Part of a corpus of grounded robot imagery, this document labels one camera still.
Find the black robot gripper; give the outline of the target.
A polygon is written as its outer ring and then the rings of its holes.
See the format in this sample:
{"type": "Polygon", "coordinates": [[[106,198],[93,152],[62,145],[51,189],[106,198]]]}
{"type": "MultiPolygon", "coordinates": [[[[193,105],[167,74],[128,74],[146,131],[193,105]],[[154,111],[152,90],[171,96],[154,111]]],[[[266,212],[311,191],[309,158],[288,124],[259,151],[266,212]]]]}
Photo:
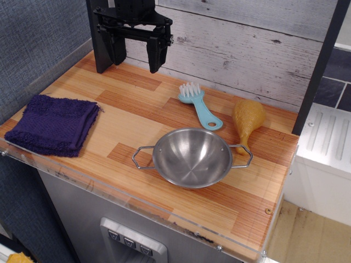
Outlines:
{"type": "Polygon", "coordinates": [[[166,62],[167,44],[173,43],[173,21],[156,12],[155,1],[114,1],[114,7],[96,7],[100,33],[110,60],[121,64],[126,56],[125,38],[146,42],[151,73],[166,62]]]}

